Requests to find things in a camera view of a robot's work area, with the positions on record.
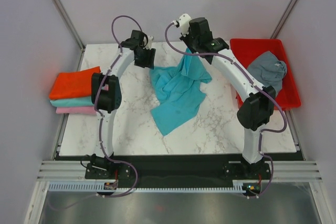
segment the pink towel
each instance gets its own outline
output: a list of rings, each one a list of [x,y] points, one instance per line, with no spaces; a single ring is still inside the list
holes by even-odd
[[[94,106],[80,106],[80,107],[57,107],[56,114],[86,114],[96,115]]]

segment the red plastic bin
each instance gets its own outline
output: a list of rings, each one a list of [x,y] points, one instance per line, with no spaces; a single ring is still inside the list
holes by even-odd
[[[247,68],[258,56],[266,51],[270,51],[279,60],[283,60],[287,65],[287,74],[282,80],[282,90],[279,92],[276,101],[283,110],[297,108],[301,106],[298,90],[289,66],[289,62],[279,39],[231,39],[230,47],[235,57],[240,63]],[[243,102],[239,95],[238,106],[241,107]]]

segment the teal towel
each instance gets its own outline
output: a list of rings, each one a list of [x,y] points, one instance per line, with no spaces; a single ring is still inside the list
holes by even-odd
[[[93,106],[91,102],[91,97],[50,100],[50,103],[52,106],[55,106],[55,107]]]
[[[184,55],[177,67],[150,70],[152,86],[160,105],[152,109],[154,121],[162,135],[193,118],[205,98],[201,82],[212,78],[198,56]]]

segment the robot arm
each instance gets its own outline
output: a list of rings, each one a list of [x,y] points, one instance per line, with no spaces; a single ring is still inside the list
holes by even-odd
[[[123,41],[122,55],[115,65],[111,69],[109,76],[106,78],[104,85],[108,86],[108,90],[101,90],[98,97],[97,108],[103,115],[103,124],[101,131],[98,130],[97,133],[101,133],[101,140],[104,142],[104,149],[108,156],[113,155],[113,121],[117,109],[121,104],[121,90],[119,85],[119,80],[122,74],[125,72],[128,65],[134,62],[134,65],[139,67],[154,68],[154,56],[155,49],[152,49],[152,36],[147,36],[141,31],[134,30],[131,34],[131,38]],[[116,53],[113,60],[115,60],[120,54],[120,49]],[[96,73],[92,76],[92,95],[91,100],[94,103],[96,99],[96,94],[98,92],[101,81],[105,73]],[[98,128],[100,127],[101,114],[97,113],[97,123]],[[95,154],[97,156],[104,157],[104,154],[100,147],[100,142],[97,141]]]
[[[273,98],[275,97],[274,88],[272,86],[265,88],[255,80],[235,58],[228,44],[221,38],[213,38],[205,18],[191,19],[188,14],[183,14],[174,21],[174,24],[181,29],[180,40],[185,42],[192,53],[213,52],[230,59],[229,61],[211,54],[202,56],[222,73],[243,100],[244,104],[237,113],[245,133],[243,158],[249,165],[258,163],[262,159],[259,153],[260,130],[269,122],[274,105],[260,94],[256,87],[263,89]]]

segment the white marble surface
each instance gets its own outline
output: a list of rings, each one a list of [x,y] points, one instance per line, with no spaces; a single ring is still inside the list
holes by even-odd
[[[174,46],[185,50],[182,42]],[[154,43],[156,66],[176,66],[181,55],[166,43]],[[110,66],[117,44],[88,45],[81,69],[99,65]],[[236,113],[236,93],[217,69],[205,60],[203,64],[213,80],[201,84],[206,98],[197,116],[163,137],[156,127],[150,110],[159,105],[150,85],[149,70],[128,66],[121,78],[122,103],[114,120],[113,146],[117,155],[214,154],[241,153],[244,130]],[[283,125],[278,111],[268,127]],[[60,155],[92,154],[97,141],[97,118],[90,115],[69,115]],[[295,152],[289,128],[283,133],[265,133],[264,152]]]

